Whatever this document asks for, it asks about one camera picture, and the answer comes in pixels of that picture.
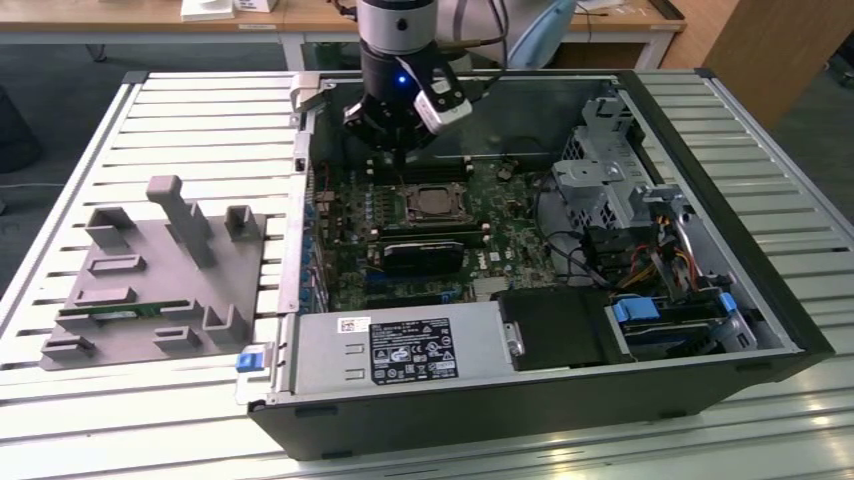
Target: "metal table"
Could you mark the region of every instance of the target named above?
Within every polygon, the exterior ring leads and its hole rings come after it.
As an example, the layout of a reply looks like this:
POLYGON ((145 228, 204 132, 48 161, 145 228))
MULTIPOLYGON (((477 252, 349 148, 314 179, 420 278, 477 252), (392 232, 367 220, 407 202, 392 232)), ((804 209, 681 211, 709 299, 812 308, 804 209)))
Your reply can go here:
POLYGON ((128 78, 0 303, 4 478, 851 475, 854 231, 717 81, 687 71, 641 79, 838 351, 786 382, 688 418, 298 463, 233 401, 233 356, 44 372, 38 349, 89 244, 80 225, 94 205, 120 204, 133 218, 161 215, 142 202, 150 175, 180 175, 185 198, 208 215, 238 199, 272 216, 254 340, 273 337, 288 192, 298 190, 290 74, 128 78))

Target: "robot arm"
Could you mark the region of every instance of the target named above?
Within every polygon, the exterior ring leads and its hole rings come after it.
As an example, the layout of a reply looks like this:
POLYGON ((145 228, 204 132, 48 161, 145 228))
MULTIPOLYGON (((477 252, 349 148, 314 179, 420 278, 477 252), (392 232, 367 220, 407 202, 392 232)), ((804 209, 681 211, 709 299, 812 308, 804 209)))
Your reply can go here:
POLYGON ((364 95, 344 126, 397 168, 472 110, 436 44, 436 17, 436 0, 357 2, 364 95))
MULTIPOLYGON (((341 14, 353 13, 334 4, 341 14)), ((539 68, 560 44, 573 8, 575 0, 520 0, 511 26, 504 0, 357 0, 364 95, 344 112, 344 127, 403 168, 407 154, 472 112, 436 36, 501 67, 539 68)))

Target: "black cable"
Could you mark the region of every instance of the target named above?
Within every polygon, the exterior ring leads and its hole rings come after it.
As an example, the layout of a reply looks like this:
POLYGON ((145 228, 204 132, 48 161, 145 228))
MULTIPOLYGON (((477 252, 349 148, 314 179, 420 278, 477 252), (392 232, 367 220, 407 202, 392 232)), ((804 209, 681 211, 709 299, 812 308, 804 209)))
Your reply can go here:
POLYGON ((587 10, 587 7, 584 7, 581 4, 576 3, 576 5, 577 8, 584 10, 584 13, 581 15, 584 15, 584 18, 587 19, 587 43, 589 44, 592 42, 592 23, 589 23, 589 17, 592 17, 593 15, 599 16, 599 14, 589 13, 589 10, 587 10))
POLYGON ((577 8, 580 8, 581 10, 584 10, 584 19, 587 20, 587 46, 584 46, 584 48, 581 48, 581 68, 585 67, 585 63, 587 63, 587 50, 589 49, 589 44, 592 43, 592 23, 589 22, 589 17, 592 16, 592 14, 589 13, 589 10, 587 10, 587 7, 584 7, 580 4, 575 4, 577 5, 577 8))
POLYGON ((325 0, 325 3, 332 4, 334 10, 337 10, 337 14, 341 17, 348 18, 353 22, 356 21, 356 7, 344 7, 340 0, 325 0))
MULTIPOLYGON (((569 257, 572 257, 572 255, 575 255, 575 252, 580 252, 583 250, 581 247, 575 247, 572 250, 569 250, 569 257)), ((565 277, 565 283, 569 283, 569 280, 572 280, 572 277, 581 277, 581 278, 589 278, 589 275, 576 275, 572 273, 572 265, 567 262, 567 277, 565 277)))
POLYGON ((533 214, 533 228, 536 229, 536 234, 545 241, 545 245, 548 245, 548 247, 551 248, 551 251, 555 252, 557 255, 560 255, 563 258, 565 258, 569 263, 577 266, 577 268, 580 268, 584 271, 584 273, 587 273, 587 275, 589 276, 589 279, 596 283, 596 285, 599 285, 601 288, 607 290, 619 290, 601 277, 601 275, 599 275, 599 273, 592 268, 589 268, 589 265, 583 263, 580 260, 572 258, 572 256, 567 252, 560 250, 560 248, 551 242, 551 236, 555 234, 555 232, 548 234, 548 236, 543 234, 543 229, 539 225, 539 203, 540 203, 541 194, 543 194, 543 184, 545 182, 545 179, 549 177, 549 175, 551 175, 551 171, 548 171, 545 175, 543 175, 543 177, 540 178, 539 184, 536 186, 536 195, 533 197, 533 207, 531 209, 531 213, 533 214))
POLYGON ((499 71, 492 78, 489 78, 483 84, 484 93, 489 90, 492 85, 497 82, 497 80, 507 72, 507 34, 509 33, 509 16, 507 14, 507 5, 504 4, 504 0, 489 0, 489 10, 492 11, 492 19, 495 20, 495 26, 497 27, 497 31, 500 32, 501 39, 501 64, 499 65, 499 71))
POLYGON ((580 240, 583 238, 583 235, 579 232, 573 232, 571 230, 555 230, 553 232, 551 232, 545 238, 551 238, 555 235, 567 235, 569 237, 572 237, 575 240, 580 240))

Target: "warning label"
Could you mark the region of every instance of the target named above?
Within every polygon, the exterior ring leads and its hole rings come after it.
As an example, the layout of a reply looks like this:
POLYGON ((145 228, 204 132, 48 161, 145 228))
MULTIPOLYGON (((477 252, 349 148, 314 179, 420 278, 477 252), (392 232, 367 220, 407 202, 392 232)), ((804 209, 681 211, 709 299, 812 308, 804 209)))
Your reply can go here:
POLYGON ((447 318, 371 325, 371 379, 376 385, 457 376, 447 318))

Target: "cpu socket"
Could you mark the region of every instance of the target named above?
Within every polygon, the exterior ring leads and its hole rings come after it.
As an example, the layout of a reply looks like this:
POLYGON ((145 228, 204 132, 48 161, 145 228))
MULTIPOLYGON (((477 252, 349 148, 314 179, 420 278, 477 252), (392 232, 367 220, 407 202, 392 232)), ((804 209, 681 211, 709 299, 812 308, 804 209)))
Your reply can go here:
POLYGON ((407 222, 409 224, 467 222, 464 193, 465 187, 459 183, 408 186, 403 192, 407 222))

